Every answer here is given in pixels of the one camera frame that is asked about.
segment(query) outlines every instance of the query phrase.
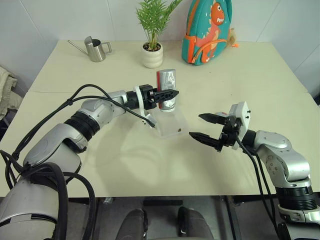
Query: potted plant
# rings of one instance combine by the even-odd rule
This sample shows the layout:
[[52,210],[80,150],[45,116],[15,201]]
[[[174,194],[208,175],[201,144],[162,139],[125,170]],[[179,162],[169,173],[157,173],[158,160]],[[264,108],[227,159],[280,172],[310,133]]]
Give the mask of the potted plant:
[[159,36],[167,27],[170,14],[182,0],[173,0],[168,6],[163,0],[143,0],[136,10],[147,42],[141,47],[142,63],[147,68],[157,68],[163,61],[163,46],[158,42]]

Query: silver can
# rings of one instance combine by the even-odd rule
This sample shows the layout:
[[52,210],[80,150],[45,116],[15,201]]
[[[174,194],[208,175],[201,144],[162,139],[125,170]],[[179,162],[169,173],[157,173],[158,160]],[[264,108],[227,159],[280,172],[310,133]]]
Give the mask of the silver can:
[[[157,90],[177,90],[176,88],[176,70],[165,69],[156,72],[156,85]],[[172,112],[175,110],[176,98],[168,101],[159,102],[159,109],[163,112]]]

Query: dinosaur backpack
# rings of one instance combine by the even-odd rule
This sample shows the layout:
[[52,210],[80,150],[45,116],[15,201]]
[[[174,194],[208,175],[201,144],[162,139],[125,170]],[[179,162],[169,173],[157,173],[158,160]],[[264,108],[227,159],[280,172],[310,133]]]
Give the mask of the dinosaur backpack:
[[182,42],[182,58],[202,65],[227,46],[232,17],[231,0],[193,0]]

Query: robotic arm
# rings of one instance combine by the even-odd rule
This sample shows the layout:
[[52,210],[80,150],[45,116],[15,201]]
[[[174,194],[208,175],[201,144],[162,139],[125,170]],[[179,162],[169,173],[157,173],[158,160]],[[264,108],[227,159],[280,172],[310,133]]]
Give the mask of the robotic arm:
[[190,132],[197,141],[215,148],[237,149],[237,137],[246,149],[254,152],[265,164],[279,200],[278,211],[285,223],[278,225],[281,240],[320,239],[320,207],[316,204],[310,180],[308,161],[296,152],[290,141],[275,132],[248,130],[250,110],[246,102],[234,104],[229,114],[204,113],[207,122],[224,125],[219,139]]
[[[140,109],[153,125],[156,121],[145,110],[173,99],[179,92],[157,91],[141,85],[134,91],[112,92],[109,96],[127,108]],[[23,165],[31,169],[44,163],[57,164],[62,172],[77,173],[81,160],[77,155],[86,150],[88,141],[112,119],[126,111],[103,99],[89,99],[64,123],[51,129],[26,155]],[[0,238],[3,240],[51,239],[58,220],[58,192],[51,181],[21,177],[0,205]]]

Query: table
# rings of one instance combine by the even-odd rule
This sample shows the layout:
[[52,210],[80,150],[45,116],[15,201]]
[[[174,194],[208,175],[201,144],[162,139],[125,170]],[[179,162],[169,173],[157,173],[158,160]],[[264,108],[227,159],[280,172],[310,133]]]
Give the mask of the table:
[[[26,94],[0,149],[11,153],[31,127],[83,84],[97,84],[108,92],[130,91],[135,85],[155,86],[156,70],[174,68],[180,92],[178,107],[191,132],[218,138],[222,126],[197,116],[227,112],[232,104],[246,100],[251,109],[249,128],[289,138],[293,148],[309,161],[313,190],[320,191],[319,109],[270,43],[242,42],[209,64],[193,66],[181,60],[180,42],[164,42],[164,62],[157,69],[145,68],[139,62],[141,42],[111,44],[113,53],[105,61],[93,63],[66,41],[59,41]],[[91,88],[81,94],[88,93],[100,94]],[[80,104],[48,121],[20,159],[54,125],[73,115]],[[79,173],[91,182],[97,197],[259,194],[252,163],[240,149],[224,148],[218,153],[187,133],[160,138],[130,114],[101,129],[80,157]],[[9,189],[3,175],[1,178],[0,196],[5,196]],[[68,195],[88,196],[76,180],[68,184]]]

